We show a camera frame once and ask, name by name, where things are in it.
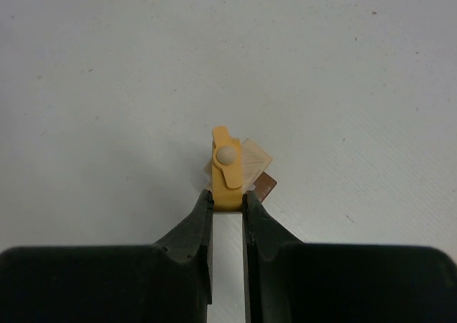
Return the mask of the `light wood cube block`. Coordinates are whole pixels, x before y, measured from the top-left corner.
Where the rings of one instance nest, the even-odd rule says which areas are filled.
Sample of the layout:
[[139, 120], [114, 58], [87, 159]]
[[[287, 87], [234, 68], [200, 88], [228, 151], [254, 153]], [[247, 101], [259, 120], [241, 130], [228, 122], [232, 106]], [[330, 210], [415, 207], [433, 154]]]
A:
[[253, 183], [273, 161], [261, 147], [250, 139], [241, 144], [241, 166], [243, 169], [243, 193], [253, 191]]

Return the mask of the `dark brown wood block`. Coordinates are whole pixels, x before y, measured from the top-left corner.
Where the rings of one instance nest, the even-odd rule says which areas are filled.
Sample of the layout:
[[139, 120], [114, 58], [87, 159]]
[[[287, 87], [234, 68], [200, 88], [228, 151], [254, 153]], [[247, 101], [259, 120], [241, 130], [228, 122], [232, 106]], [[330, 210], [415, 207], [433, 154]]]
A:
[[277, 181], [266, 172], [262, 172], [253, 183], [253, 192], [263, 202], [276, 187]]

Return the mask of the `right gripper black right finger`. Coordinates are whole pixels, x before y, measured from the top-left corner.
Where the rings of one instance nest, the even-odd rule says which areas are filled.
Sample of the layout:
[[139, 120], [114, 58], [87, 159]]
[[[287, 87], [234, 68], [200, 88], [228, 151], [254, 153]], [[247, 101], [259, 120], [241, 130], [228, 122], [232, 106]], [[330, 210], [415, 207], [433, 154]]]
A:
[[301, 241], [243, 198], [247, 322], [454, 322], [456, 264], [432, 247]]

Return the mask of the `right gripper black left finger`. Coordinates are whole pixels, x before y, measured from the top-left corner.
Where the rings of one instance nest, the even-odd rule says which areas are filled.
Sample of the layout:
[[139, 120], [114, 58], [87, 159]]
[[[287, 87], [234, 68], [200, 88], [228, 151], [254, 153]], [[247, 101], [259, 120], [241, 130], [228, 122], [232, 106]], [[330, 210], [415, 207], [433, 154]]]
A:
[[15, 247], [1, 254], [3, 322], [205, 322], [214, 201], [153, 244]]

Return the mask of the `patterned small wood block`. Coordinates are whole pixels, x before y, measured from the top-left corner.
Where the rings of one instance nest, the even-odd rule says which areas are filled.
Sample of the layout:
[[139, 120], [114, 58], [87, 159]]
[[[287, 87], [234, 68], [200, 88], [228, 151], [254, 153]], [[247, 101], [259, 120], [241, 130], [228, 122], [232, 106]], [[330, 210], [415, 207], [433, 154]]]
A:
[[243, 202], [241, 142], [232, 138], [225, 126], [212, 130], [212, 196], [214, 211], [240, 212]]

